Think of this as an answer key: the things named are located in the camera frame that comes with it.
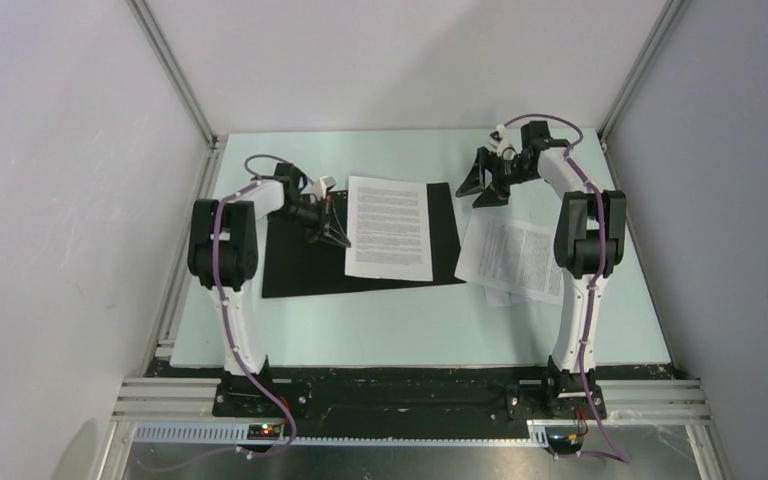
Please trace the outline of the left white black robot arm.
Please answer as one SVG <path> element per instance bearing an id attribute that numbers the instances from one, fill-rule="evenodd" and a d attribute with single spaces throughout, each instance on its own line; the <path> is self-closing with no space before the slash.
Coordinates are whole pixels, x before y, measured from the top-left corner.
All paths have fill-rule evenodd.
<path id="1" fill-rule="evenodd" d="M 244 381 L 237 403 L 252 416 L 274 406 L 274 387 L 259 375 L 268 364 L 254 320 L 251 281 L 259 265 L 257 222 L 271 217 L 300 228 L 313 243 L 351 246 L 336 213 L 331 176 L 311 179 L 280 161 L 272 175 L 255 174 L 247 185 L 220 199 L 198 199 L 192 208 L 187 266 L 205 288 L 222 324 L 224 371 Z"/>

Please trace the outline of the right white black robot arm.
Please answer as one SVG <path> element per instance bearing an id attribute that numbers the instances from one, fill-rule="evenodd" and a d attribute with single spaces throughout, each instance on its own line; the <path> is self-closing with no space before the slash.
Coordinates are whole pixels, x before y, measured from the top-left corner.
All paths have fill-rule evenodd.
<path id="1" fill-rule="evenodd" d="M 532 412 L 572 420 L 596 407 L 595 329 L 603 289 L 624 256 L 627 198 L 596 185 L 573 157 L 577 144 L 552 137 L 550 116 L 524 119 L 522 147 L 509 141 L 506 125 L 497 126 L 455 195 L 474 196 L 475 208 L 505 206 L 511 186 L 542 179 L 559 197 L 553 243 L 563 280 L 559 334 L 539 389 L 509 390 L 508 409 L 513 419 Z"/>

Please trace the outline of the red black folder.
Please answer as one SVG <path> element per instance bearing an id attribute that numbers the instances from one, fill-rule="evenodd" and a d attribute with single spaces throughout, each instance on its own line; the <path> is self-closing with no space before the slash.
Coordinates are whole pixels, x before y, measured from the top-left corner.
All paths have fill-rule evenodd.
<path id="1" fill-rule="evenodd" d="M 427 191 L 432 281 L 347 276 L 344 274 L 345 249 L 329 243 L 312 243 L 304 228 L 283 220 L 271 220 L 261 261 L 262 297 L 278 299 L 459 284 L 455 269 L 461 244 L 450 186 L 431 183 Z"/>

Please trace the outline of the printed paper sheets stack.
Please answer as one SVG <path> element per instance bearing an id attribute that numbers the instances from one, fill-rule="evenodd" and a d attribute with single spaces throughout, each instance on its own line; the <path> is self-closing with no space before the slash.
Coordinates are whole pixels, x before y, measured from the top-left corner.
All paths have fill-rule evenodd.
<path id="1" fill-rule="evenodd" d="M 493 306 L 563 304 L 568 271 L 558 266 L 549 228 L 474 212 L 466 227 L 455 277 L 485 289 Z"/>

